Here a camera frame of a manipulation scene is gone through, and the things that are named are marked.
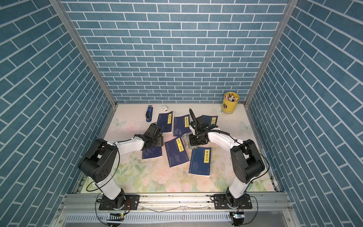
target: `yellow pen holder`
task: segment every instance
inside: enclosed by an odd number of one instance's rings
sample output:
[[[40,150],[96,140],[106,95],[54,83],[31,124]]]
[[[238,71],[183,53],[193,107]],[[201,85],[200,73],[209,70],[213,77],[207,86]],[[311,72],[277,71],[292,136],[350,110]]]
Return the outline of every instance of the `yellow pen holder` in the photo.
[[[235,102],[229,101],[226,99],[226,96],[229,97],[229,94],[233,94],[233,97],[237,97],[238,100]],[[222,112],[225,114],[231,114],[236,109],[236,106],[238,104],[238,101],[240,100],[239,95],[237,95],[235,92],[227,92],[224,94],[223,98],[223,104],[222,104]]]

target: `book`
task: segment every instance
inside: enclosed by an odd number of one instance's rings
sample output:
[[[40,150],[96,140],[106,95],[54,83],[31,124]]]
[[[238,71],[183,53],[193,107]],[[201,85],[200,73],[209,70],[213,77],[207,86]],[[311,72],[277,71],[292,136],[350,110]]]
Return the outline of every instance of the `book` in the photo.
[[[189,129],[189,115],[174,117],[174,133],[173,136],[181,136],[190,133]]]
[[[211,151],[210,147],[197,147],[192,150],[189,165],[190,174],[209,177],[211,171]]]
[[[205,120],[206,123],[208,123],[209,125],[212,124],[217,124],[217,120],[218,120],[218,116],[207,116],[207,115],[202,115],[203,119]]]
[[[161,128],[163,133],[171,132],[172,119],[173,119],[173,111],[169,113],[159,114],[158,127]]]
[[[152,147],[142,150],[142,159],[156,158],[162,155],[161,147]]]
[[[166,155],[168,156],[169,167],[181,165],[189,162],[187,151],[185,150],[183,140],[177,137],[171,141],[165,142]]]

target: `white object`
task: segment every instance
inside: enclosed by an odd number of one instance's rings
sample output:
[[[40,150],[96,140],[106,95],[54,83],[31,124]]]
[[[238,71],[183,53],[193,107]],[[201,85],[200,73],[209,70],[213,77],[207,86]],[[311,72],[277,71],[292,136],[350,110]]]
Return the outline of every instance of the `white object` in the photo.
[[[241,139],[234,138],[237,139],[237,141],[239,142],[237,143],[230,136],[216,132],[208,133],[208,138],[211,142],[218,144],[221,148],[223,148],[226,151],[230,151],[232,147],[238,146],[239,143],[243,143],[243,140]],[[241,182],[237,177],[234,177],[233,183],[229,187],[229,192],[232,194],[232,196],[235,199],[237,199],[246,192],[249,184],[250,183],[245,184]]]
[[[122,157],[123,154],[133,151],[139,151],[142,150],[142,148],[144,147],[144,141],[140,137],[133,137],[131,138],[131,140],[115,142],[114,144],[118,148],[118,155],[120,158]],[[113,169],[117,168],[117,165],[118,163],[114,164],[110,174],[104,180],[97,183],[98,187],[105,185],[104,187],[100,188],[100,190],[103,192],[105,196],[107,196],[111,200],[114,200],[121,192],[121,188],[116,184],[115,180],[114,179],[110,180],[110,178],[114,174]]]
[[[168,108],[166,107],[166,105],[163,105],[163,106],[162,106],[162,108],[163,108],[163,110],[164,110],[165,112],[167,112],[167,111],[168,111]]]

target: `black mounting plate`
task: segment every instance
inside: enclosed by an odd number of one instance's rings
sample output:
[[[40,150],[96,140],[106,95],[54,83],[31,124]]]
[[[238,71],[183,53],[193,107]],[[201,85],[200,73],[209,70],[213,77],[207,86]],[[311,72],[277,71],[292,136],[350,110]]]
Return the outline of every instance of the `black mounting plate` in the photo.
[[[226,194],[214,194],[212,197],[216,210],[231,209],[227,204]],[[238,208],[243,208],[244,210],[252,209],[251,198],[248,194],[242,196],[242,204]]]
[[[137,206],[139,205],[139,199],[140,196],[139,195],[125,195],[125,201],[129,201],[130,204],[128,202],[126,202],[126,211],[129,210],[137,210]],[[99,210],[113,210],[114,209],[109,206],[109,203],[107,202],[107,199],[105,198],[105,196],[102,196],[102,201],[101,204],[99,205]]]
[[[156,144],[155,147],[162,147],[162,146],[164,146],[164,137],[163,136],[160,136],[158,138],[158,143]]]

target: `blue brick wallpaper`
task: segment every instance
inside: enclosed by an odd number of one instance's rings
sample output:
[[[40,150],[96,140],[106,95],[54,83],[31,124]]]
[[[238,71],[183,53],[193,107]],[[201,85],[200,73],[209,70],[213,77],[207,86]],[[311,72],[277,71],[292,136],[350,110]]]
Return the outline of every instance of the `blue brick wallpaper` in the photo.
[[[249,106],[302,226],[363,226],[362,13],[299,0]]]
[[[62,1],[117,102],[244,100],[288,0]]]
[[[0,226],[49,225],[111,106],[48,0],[0,6]]]

